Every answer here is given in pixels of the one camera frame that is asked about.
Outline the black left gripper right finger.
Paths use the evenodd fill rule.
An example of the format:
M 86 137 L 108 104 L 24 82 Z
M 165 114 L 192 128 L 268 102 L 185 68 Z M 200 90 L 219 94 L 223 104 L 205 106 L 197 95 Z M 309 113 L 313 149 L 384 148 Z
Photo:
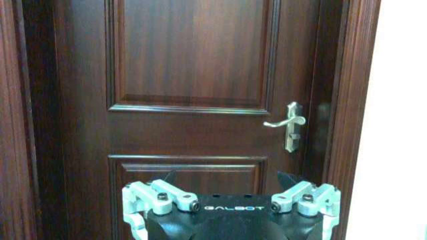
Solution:
M 328 183 L 316 186 L 300 176 L 281 171 L 277 172 L 277 182 L 284 192 L 271 196 L 271 211 L 275 214 L 284 214 L 296 207 L 303 217 L 321 214 L 321 239 L 329 240 L 333 227 L 340 222 L 340 190 Z

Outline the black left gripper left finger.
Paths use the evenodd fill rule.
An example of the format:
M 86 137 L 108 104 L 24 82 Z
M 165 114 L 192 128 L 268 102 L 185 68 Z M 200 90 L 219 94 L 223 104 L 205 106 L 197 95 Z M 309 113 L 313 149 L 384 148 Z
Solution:
M 145 183 L 134 181 L 121 188 L 122 221 L 129 225 L 134 240 L 148 239 L 145 218 L 149 211 L 164 216 L 173 207 L 185 213 L 196 213 L 201 208 L 197 195 L 172 185 L 174 178 L 176 171 L 170 170 Z

